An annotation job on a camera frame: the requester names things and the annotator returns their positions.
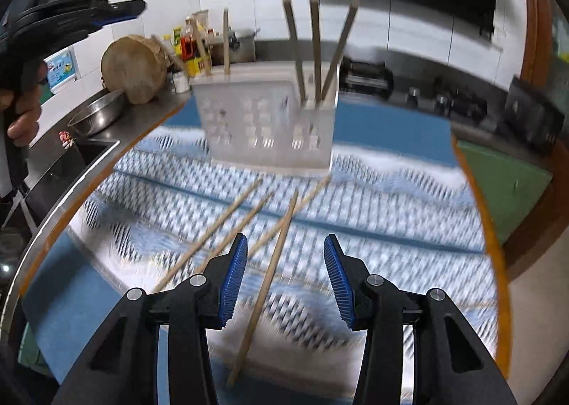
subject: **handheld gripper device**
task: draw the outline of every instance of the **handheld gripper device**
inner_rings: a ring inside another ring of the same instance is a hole
[[[204,273],[174,289],[127,291],[75,361],[52,405],[157,405],[160,325],[169,326],[171,405],[216,405],[206,328],[222,329],[233,316],[246,263],[247,239],[239,233],[228,254],[211,259]]]
[[[415,344],[413,405],[515,405],[494,359],[451,298],[399,290],[346,256],[335,235],[324,261],[342,319],[368,330],[354,405],[398,405],[403,373],[403,325]]]

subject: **sticker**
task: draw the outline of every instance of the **sticker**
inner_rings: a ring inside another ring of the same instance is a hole
[[[46,64],[47,80],[51,89],[75,76],[75,68],[69,49],[64,49],[46,58]]]
[[[67,130],[59,132],[59,140],[62,142],[62,147],[65,150],[73,146],[73,138]]]

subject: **blue patterned tablecloth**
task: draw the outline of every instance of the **blue patterned tablecloth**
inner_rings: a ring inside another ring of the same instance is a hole
[[[495,352],[494,273],[472,192],[451,157],[448,123],[393,110],[339,106],[332,180],[291,224],[240,386],[223,386],[225,365],[243,337],[275,239],[250,259],[234,319],[224,330],[208,332],[220,403],[254,403],[266,399],[263,394],[280,397],[277,403],[350,403],[365,333],[352,333],[340,319],[323,262],[329,233],[347,254],[400,289],[443,288]],[[133,286],[149,291],[258,175],[211,163],[203,131],[192,127],[195,117],[189,105],[120,159],[72,219],[26,294],[26,315],[58,380],[119,293]],[[367,123],[370,117],[373,124]],[[409,124],[403,124],[404,135],[397,118]],[[426,130],[427,139],[409,141]],[[318,180],[263,175],[262,185],[172,285],[186,279],[268,191],[274,197],[243,230],[250,246],[284,213],[295,189],[302,197]],[[61,262],[68,262],[64,275]],[[48,283],[54,277],[58,291]],[[74,320],[71,336],[61,331],[64,317]],[[402,402],[411,401],[412,393],[413,336],[406,329]]]

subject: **sink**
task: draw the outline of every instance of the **sink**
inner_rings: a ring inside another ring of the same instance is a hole
[[[26,196],[26,203],[37,225],[81,173],[113,145],[114,142],[106,140],[76,140],[56,159]]]

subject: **metal screw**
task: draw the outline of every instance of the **metal screw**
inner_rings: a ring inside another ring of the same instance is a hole
[[[194,275],[190,278],[190,285],[192,286],[202,286],[207,281],[206,277],[203,275]]]
[[[129,289],[128,293],[126,293],[126,299],[129,299],[131,301],[140,299],[141,296],[142,290],[140,288]]]
[[[383,285],[383,277],[372,273],[370,276],[368,276],[368,283],[371,286],[381,286]]]
[[[429,294],[435,301],[442,301],[446,297],[445,292],[439,288],[432,289]]]

